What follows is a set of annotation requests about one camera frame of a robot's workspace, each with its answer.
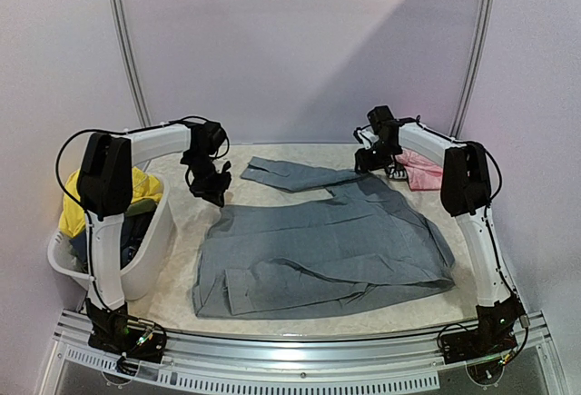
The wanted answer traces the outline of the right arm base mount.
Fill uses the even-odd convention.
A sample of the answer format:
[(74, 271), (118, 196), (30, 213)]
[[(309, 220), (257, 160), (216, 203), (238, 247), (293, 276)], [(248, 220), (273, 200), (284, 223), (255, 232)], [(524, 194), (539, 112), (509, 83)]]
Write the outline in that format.
[(482, 359), (517, 347), (514, 325), (527, 316), (520, 301), (506, 300), (492, 307), (478, 305), (476, 311), (475, 329), (454, 323), (438, 333), (438, 349), (446, 364)]

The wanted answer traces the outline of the grey button-up shirt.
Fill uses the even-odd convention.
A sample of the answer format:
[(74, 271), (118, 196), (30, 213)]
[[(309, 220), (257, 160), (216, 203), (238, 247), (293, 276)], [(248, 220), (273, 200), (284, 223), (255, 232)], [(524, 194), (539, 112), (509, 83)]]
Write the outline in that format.
[(241, 176), (328, 197), (223, 208), (200, 247), (197, 317), (339, 317), (453, 288), (455, 258), (439, 228), (379, 177), (260, 157)]

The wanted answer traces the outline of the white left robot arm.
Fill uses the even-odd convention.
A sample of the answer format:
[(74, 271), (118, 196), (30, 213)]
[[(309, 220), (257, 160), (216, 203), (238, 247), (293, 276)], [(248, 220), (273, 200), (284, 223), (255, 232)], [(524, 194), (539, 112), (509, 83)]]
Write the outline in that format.
[(78, 204), (86, 220), (87, 307), (117, 313), (126, 303), (120, 239), (124, 214), (133, 198), (133, 167), (180, 153), (190, 193), (221, 208), (231, 183), (231, 164), (217, 170), (214, 162), (229, 139), (220, 123), (196, 116), (126, 132), (90, 129), (88, 133), (77, 180)]

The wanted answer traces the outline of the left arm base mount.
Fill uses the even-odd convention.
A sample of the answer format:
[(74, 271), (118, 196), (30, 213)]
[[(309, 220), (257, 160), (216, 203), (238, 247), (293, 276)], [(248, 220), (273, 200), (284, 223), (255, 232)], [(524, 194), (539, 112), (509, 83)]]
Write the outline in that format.
[(162, 325), (129, 315), (126, 304), (110, 311), (86, 299), (85, 308), (92, 323), (89, 347), (126, 359), (162, 362), (168, 341), (167, 330)]

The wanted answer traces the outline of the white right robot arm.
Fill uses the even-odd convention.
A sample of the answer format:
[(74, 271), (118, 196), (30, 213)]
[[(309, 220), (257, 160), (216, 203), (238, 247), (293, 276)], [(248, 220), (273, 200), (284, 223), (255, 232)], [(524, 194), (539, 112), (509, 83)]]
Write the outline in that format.
[(468, 245), (475, 270), (478, 315), (509, 308), (514, 319), (525, 313), (497, 244), (492, 221), (492, 189), (487, 149), (474, 141), (459, 141), (428, 128), (418, 117), (397, 119), (386, 105), (367, 113), (368, 124), (354, 130), (362, 145), (355, 153), (355, 171), (370, 173), (387, 167), (410, 150), (442, 168), (440, 201), (456, 220)]

